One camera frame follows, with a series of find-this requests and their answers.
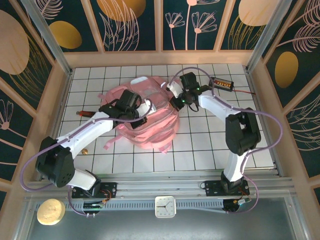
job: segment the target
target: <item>red wire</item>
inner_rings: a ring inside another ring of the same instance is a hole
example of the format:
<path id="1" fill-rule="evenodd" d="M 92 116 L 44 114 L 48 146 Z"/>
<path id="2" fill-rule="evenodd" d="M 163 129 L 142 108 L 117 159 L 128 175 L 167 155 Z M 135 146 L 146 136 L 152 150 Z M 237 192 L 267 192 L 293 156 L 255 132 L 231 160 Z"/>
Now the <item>red wire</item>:
<path id="1" fill-rule="evenodd" d="M 250 92 L 250 91 L 244 91 L 244 90 L 233 90 L 235 92 L 241 92 L 241 93 L 246 93 L 246 94 L 253 94 L 253 95 L 256 95 L 254 92 Z"/>

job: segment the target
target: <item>clock face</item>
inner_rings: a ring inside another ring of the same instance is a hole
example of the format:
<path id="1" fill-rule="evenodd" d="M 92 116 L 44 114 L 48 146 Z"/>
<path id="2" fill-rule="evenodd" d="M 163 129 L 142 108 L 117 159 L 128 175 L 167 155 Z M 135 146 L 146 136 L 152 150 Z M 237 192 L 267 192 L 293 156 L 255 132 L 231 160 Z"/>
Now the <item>clock face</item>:
<path id="1" fill-rule="evenodd" d="M 176 200 L 173 196 L 157 196 L 155 198 L 155 216 L 172 218 L 176 215 Z"/>

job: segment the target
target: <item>pink backpack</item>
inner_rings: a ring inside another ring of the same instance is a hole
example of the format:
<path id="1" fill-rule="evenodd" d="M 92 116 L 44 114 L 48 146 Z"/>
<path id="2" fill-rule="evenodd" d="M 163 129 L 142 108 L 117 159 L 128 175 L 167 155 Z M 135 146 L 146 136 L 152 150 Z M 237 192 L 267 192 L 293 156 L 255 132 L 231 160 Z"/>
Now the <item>pink backpack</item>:
<path id="1" fill-rule="evenodd" d="M 166 153 L 172 148 L 172 140 L 180 122 L 178 111 L 170 104 L 173 95 L 165 89 L 166 83 L 158 76 L 139 77 L 109 90 L 106 95 L 99 94 L 99 98 L 102 99 L 101 105 L 105 105 L 119 99 L 123 91 L 129 89 L 139 94 L 142 100 L 150 99 L 156 108 L 156 112 L 147 116 L 147 122 L 135 129 L 127 122 L 118 125 L 116 130 L 119 135 L 109 140 L 104 146 L 105 149 L 122 137 L 142 149 L 159 149 L 160 152 Z"/>

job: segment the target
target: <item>small gold object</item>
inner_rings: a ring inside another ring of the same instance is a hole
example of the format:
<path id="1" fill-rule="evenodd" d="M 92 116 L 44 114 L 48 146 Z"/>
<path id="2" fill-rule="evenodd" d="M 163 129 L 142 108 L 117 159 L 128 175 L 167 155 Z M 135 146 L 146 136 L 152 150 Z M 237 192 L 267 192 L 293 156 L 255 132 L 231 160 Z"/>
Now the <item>small gold object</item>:
<path id="1" fill-rule="evenodd" d="M 82 153 L 83 155 L 87 155 L 87 154 L 88 154 L 88 149 L 86 149 L 86 148 L 82 149 L 82 150 L 81 150 L 81 153 Z"/>

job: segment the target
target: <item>yellow sponge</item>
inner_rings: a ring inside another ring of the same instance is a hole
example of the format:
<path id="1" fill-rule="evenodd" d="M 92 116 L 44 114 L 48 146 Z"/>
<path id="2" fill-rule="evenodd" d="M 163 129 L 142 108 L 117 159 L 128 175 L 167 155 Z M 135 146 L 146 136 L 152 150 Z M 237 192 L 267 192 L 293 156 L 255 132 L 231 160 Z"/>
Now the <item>yellow sponge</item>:
<path id="1" fill-rule="evenodd" d="M 42 225 L 55 225 L 60 222 L 65 212 L 66 207 L 64 203 L 52 198 L 41 204 L 36 216 Z"/>

